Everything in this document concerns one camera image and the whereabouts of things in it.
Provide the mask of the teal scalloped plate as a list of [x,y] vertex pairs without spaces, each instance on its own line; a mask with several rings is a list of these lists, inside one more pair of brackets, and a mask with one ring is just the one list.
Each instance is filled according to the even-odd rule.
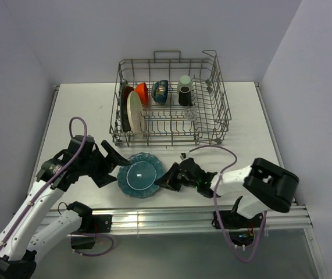
[[121,166],[117,174],[120,190],[132,198],[149,198],[159,189],[155,181],[165,173],[162,162],[144,152],[130,156],[128,161],[130,165]]

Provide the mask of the black floral square plate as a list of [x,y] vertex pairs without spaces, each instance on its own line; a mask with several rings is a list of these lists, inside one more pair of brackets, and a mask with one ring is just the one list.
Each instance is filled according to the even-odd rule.
[[120,119],[123,132],[129,132],[131,130],[128,113],[127,113],[127,100],[129,94],[134,90],[131,86],[124,86],[120,94]]

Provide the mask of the green cream round plate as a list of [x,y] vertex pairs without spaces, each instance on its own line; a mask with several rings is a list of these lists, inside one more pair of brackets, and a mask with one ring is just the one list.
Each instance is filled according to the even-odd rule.
[[131,91],[127,98],[127,114],[131,132],[138,139],[143,139],[145,133],[145,119],[140,97],[135,91]]

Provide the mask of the clear drinking glass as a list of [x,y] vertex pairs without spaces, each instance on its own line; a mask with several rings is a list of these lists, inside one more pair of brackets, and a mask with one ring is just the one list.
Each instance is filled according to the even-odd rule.
[[196,119],[198,117],[198,112],[194,107],[189,106],[185,109],[184,116],[189,121],[196,121]]

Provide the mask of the orange bowl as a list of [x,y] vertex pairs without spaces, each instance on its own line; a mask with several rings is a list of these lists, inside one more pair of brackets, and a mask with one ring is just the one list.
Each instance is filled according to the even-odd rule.
[[149,92],[147,84],[139,83],[135,88],[135,92],[139,96],[141,103],[147,106],[149,104]]

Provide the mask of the blue patterned bowl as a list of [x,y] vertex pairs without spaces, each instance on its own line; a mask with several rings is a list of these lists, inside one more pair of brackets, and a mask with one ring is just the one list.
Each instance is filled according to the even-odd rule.
[[157,81],[152,87],[152,99],[161,105],[165,105],[169,91],[169,82],[167,80]]

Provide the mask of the black mug brown inside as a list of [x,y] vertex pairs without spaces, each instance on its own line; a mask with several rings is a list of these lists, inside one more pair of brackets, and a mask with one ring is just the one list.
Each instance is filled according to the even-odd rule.
[[179,89],[179,104],[181,106],[192,106],[191,88],[189,86],[182,86]]

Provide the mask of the light green plastic cup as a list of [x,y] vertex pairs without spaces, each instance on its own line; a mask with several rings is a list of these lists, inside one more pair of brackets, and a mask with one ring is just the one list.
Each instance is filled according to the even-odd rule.
[[190,92],[192,89],[192,80],[188,75],[183,75],[180,77],[177,85],[177,93]]

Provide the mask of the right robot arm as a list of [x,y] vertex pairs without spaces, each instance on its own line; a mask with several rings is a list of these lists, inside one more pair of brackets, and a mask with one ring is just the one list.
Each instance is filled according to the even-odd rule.
[[240,192],[242,195],[234,203],[231,219],[242,227],[267,210],[289,212],[299,177],[264,158],[256,158],[241,169],[222,172],[204,171],[193,158],[186,158],[174,163],[155,184],[177,192],[183,186],[195,188],[197,193],[213,198],[214,202]]

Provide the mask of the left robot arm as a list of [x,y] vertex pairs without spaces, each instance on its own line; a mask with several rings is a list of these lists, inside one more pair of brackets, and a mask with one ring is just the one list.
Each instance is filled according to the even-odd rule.
[[10,223],[0,233],[0,278],[30,278],[37,262],[65,236],[94,230],[92,209],[80,202],[67,206],[58,219],[37,231],[51,207],[80,177],[88,176],[102,188],[117,179],[111,176],[116,166],[128,166],[107,141],[101,154],[91,137],[77,135],[69,146],[44,162],[30,193]]

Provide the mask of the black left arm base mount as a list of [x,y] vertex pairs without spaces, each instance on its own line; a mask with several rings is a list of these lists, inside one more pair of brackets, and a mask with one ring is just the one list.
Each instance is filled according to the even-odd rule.
[[[114,240],[110,236],[105,235],[105,233],[110,232],[111,225],[112,215],[109,214],[84,217],[80,227],[72,232],[73,236],[70,238],[73,252],[88,257],[100,256],[110,252],[114,247]],[[102,239],[108,239],[111,242],[110,247],[106,251],[99,254],[83,252],[83,250],[92,249]]]

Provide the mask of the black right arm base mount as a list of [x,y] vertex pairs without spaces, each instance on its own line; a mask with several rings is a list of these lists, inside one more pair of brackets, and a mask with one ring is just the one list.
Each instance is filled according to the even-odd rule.
[[229,236],[234,245],[239,247],[253,244],[255,229],[260,228],[263,221],[263,214],[259,213],[252,219],[247,219],[230,210],[221,210],[220,217],[223,227],[229,230]]

